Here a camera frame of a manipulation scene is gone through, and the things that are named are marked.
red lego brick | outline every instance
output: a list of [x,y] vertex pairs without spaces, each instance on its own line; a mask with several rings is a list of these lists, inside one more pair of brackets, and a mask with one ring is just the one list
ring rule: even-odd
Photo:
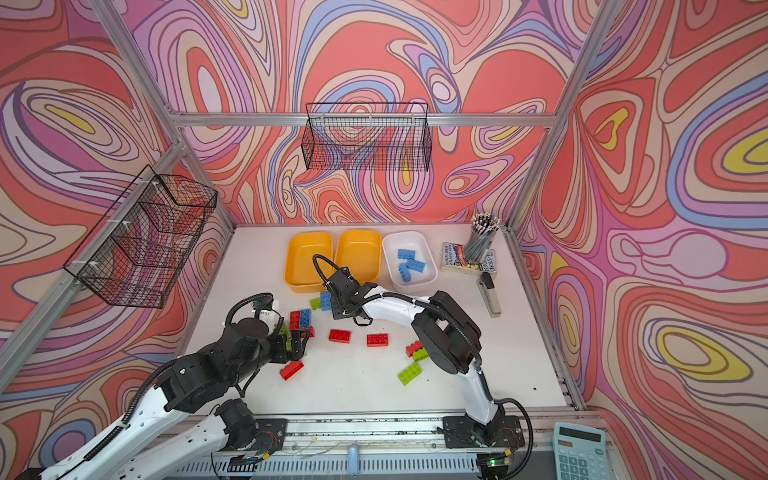
[[304,364],[301,362],[291,362],[286,366],[286,368],[280,370],[280,376],[283,377],[283,380],[288,380],[290,377],[293,376],[294,373],[298,372],[304,368]]
[[413,353],[417,350],[423,349],[424,346],[420,341],[416,341],[414,343],[411,343],[409,346],[406,347],[406,353],[408,356],[413,356]]
[[388,346],[389,335],[386,333],[368,335],[368,346]]
[[336,343],[349,343],[349,338],[352,336],[352,332],[349,330],[331,330],[331,334],[328,335],[328,341]]
[[288,329],[290,330],[298,330],[299,329],[299,321],[301,320],[301,314],[299,312],[291,312],[290,313],[290,326]]

pencil holder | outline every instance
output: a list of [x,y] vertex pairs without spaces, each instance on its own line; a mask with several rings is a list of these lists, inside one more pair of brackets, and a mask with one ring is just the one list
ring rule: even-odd
[[493,237],[498,230],[499,220],[491,214],[472,216],[472,232],[464,245],[464,260],[469,265],[479,265],[485,258]]

psychedelic wall pattern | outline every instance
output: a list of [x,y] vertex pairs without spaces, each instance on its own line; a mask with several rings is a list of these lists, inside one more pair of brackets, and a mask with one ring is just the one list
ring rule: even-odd
[[768,3],[625,5],[516,223],[632,478],[768,478]]
[[[0,344],[127,183],[168,148],[87,2],[0,6]],[[185,174],[179,166],[176,173]],[[223,246],[215,216],[163,310],[85,290],[0,396],[0,478],[52,465],[174,354]]]
[[[206,2],[129,5],[171,108],[302,112],[311,101],[551,112],[593,2]],[[307,172],[301,128],[194,127],[187,139],[235,223],[462,221],[509,212],[543,129],[432,129],[427,173]]]
[[429,172],[307,170],[297,127],[188,127],[235,223],[467,221],[509,214],[544,129],[459,127]]

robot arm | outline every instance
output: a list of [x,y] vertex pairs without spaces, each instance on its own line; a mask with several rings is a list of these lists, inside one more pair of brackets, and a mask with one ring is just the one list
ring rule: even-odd
[[[336,271],[326,278],[317,260]],[[467,416],[475,423],[474,437],[483,445],[491,445],[502,428],[505,411],[494,402],[482,373],[480,328],[456,301],[442,291],[431,297],[413,298],[374,283],[361,285],[349,268],[339,268],[322,255],[315,255],[313,261],[331,295],[334,319],[361,316],[413,327],[429,358],[455,376]]]
[[[323,275],[318,259],[336,268],[330,278]],[[374,283],[360,285],[348,268],[339,268],[320,255],[315,255],[313,261],[331,294],[334,319],[361,316],[412,326],[432,361],[455,376],[472,423],[472,439],[480,445],[494,445],[505,411],[494,401],[482,373],[480,329],[453,298],[442,291],[430,297],[413,298],[389,292]],[[237,310],[251,302],[257,304],[254,318],[232,323]],[[258,424],[243,400],[235,399],[225,402],[215,414],[186,432],[139,453],[163,431],[220,398],[230,387],[239,388],[237,384],[243,378],[255,376],[268,362],[285,363],[303,356],[308,331],[291,331],[290,351],[280,336],[280,324],[268,335],[269,327],[259,316],[261,310],[271,310],[272,302],[270,293],[261,293],[237,303],[227,314],[224,331],[215,343],[166,364],[162,372],[153,373],[151,379],[156,376],[157,384],[146,394],[140,390],[132,416],[115,421],[39,476],[28,469],[17,480],[155,480],[200,455],[225,446],[244,449],[251,445]],[[529,441],[526,458],[530,456],[530,444]]]

wire mesh basket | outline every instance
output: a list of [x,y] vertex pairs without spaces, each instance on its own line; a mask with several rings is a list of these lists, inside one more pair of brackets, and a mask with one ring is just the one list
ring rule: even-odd
[[428,171],[428,110],[422,102],[306,104],[306,169]]
[[110,305],[162,308],[216,202],[194,180],[154,175],[79,271],[65,269]]

